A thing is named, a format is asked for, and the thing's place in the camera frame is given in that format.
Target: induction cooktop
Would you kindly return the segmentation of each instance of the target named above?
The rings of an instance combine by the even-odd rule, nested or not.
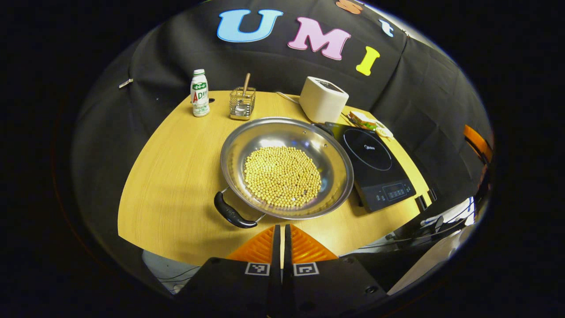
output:
[[[353,164],[354,184],[367,212],[375,212],[416,194],[406,172],[371,130],[326,122]]]

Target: plastic bottle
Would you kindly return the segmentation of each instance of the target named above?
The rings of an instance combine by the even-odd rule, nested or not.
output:
[[[206,116],[210,112],[208,104],[208,81],[204,69],[194,70],[190,82],[190,102],[193,105],[192,113],[196,117]]]

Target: yellow tabletop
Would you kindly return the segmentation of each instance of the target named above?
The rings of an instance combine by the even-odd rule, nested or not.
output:
[[[121,195],[120,237],[157,255],[202,265],[210,257],[226,257],[274,224],[280,224],[284,232],[284,225],[292,223],[336,255],[342,255],[387,235],[418,215],[414,199],[367,213],[358,206],[354,189],[345,203],[325,216],[283,220],[267,215],[251,229],[235,227],[215,209],[214,195],[228,186],[220,167],[224,140],[246,122],[230,119],[229,91],[212,91],[209,97],[215,99],[210,103],[210,113],[200,118],[192,114],[190,96],[181,102],[137,157]],[[374,118],[369,112],[348,106],[344,113],[351,110]],[[275,93],[257,92],[251,120],[271,116],[310,122],[299,105]],[[350,124],[341,116],[338,123]],[[415,197],[424,195],[430,204],[428,186],[408,154],[396,140],[382,140],[404,168]],[[261,215],[232,191],[227,191],[224,198],[243,218],[254,220]]]

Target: metal clip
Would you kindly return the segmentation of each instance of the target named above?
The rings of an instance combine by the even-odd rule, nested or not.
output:
[[[118,88],[122,88],[122,87],[126,86],[127,84],[129,84],[129,83],[131,83],[131,82],[133,82],[133,79],[128,79],[127,81],[121,83],[121,84],[118,86]]]

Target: digital display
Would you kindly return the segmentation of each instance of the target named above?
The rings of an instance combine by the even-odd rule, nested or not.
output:
[[[391,186],[383,187],[386,195],[388,196],[389,200],[394,200],[398,197],[405,196],[406,191],[401,183],[393,184]]]
[[[329,89],[331,89],[331,90],[333,90],[333,91],[336,91],[336,92],[340,92],[340,93],[341,93],[341,90],[340,90],[339,88],[337,88],[335,85],[333,85],[332,83],[328,83],[328,82],[326,82],[326,81],[321,81],[321,80],[316,80],[316,81],[317,81],[318,83],[320,83],[323,87],[326,87],[326,88],[329,88]]]

